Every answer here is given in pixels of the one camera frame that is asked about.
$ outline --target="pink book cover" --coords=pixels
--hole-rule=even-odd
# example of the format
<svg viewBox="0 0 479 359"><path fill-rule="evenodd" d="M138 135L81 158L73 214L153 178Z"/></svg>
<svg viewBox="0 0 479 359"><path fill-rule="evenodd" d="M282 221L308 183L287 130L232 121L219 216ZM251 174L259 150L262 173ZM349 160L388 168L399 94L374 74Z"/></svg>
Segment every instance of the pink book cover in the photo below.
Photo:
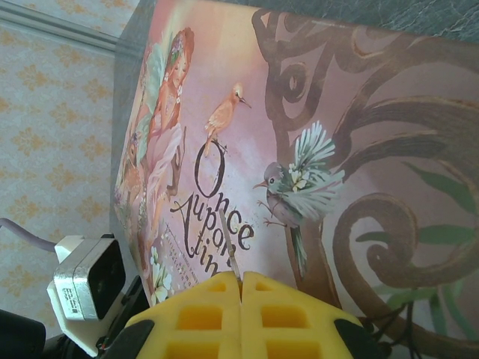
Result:
<svg viewBox="0 0 479 359"><path fill-rule="evenodd" d="M115 186L150 304L241 271L479 358L479 48L159 0Z"/></svg>

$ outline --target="black plastic part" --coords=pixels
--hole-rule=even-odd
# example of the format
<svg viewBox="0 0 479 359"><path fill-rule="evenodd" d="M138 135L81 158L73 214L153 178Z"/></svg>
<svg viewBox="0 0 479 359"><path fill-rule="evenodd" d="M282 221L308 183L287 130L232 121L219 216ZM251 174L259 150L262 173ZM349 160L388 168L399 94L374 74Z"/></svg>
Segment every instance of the black plastic part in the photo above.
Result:
<svg viewBox="0 0 479 359"><path fill-rule="evenodd" d="M50 338L45 343L41 359L91 359L66 335Z"/></svg>
<svg viewBox="0 0 479 359"><path fill-rule="evenodd" d="M354 359L386 359L374 338L349 320L336 319L335 326Z"/></svg>
<svg viewBox="0 0 479 359"><path fill-rule="evenodd" d="M0 310L1 359L39 359L45 337L42 323Z"/></svg>
<svg viewBox="0 0 479 359"><path fill-rule="evenodd" d="M124 328L102 359L136 359L154 326L147 319Z"/></svg>
<svg viewBox="0 0 479 359"><path fill-rule="evenodd" d="M133 316L148 309L147 296L144 294L141 278L137 275L121 300L122 309L112 323L107 335L100 338L97 348L100 353L109 349L117 335L125 328L126 322Z"/></svg>
<svg viewBox="0 0 479 359"><path fill-rule="evenodd" d="M91 288L98 319L105 318L125 285L125 280L120 245L114 240L88 272L88 285Z"/></svg>

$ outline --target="wallpaper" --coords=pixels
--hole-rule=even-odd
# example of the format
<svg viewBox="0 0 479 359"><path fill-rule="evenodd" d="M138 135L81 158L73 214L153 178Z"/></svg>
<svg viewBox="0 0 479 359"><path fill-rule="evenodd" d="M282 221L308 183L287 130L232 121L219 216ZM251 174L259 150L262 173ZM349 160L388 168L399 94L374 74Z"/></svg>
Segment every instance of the wallpaper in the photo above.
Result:
<svg viewBox="0 0 479 359"><path fill-rule="evenodd" d="M29 9L120 37L139 0L9 0Z"/></svg>
<svg viewBox="0 0 479 359"><path fill-rule="evenodd" d="M58 242L109 230L114 57L0 25L0 218ZM0 229L0 308L59 334L56 256Z"/></svg>

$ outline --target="bird tail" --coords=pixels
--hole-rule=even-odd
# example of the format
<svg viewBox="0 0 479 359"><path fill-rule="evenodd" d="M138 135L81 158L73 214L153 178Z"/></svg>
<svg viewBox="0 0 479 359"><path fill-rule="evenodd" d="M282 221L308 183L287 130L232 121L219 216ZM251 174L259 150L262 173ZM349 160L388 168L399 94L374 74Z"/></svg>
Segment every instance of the bird tail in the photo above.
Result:
<svg viewBox="0 0 479 359"><path fill-rule="evenodd" d="M308 258L306 251L302 246L301 229L299 227L291 228L291 239L293 240L294 254L296 255L296 261L298 263L299 275L301 279L304 278L306 272L306 262Z"/></svg>

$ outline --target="yellow foam block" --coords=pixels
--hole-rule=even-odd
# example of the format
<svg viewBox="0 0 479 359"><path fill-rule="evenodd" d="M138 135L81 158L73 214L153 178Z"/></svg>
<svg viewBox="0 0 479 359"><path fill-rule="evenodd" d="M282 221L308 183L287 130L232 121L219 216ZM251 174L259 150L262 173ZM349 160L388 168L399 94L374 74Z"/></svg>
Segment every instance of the yellow foam block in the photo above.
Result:
<svg viewBox="0 0 479 359"><path fill-rule="evenodd" d="M350 359L336 319L356 317L258 273L242 285L242 359Z"/></svg>
<svg viewBox="0 0 479 359"><path fill-rule="evenodd" d="M336 319L360 325L336 307L246 272L223 272L131 318L155 325L138 359L352 358Z"/></svg>
<svg viewBox="0 0 479 359"><path fill-rule="evenodd" d="M240 291L223 272L134 317L155 322L138 359L240 359Z"/></svg>

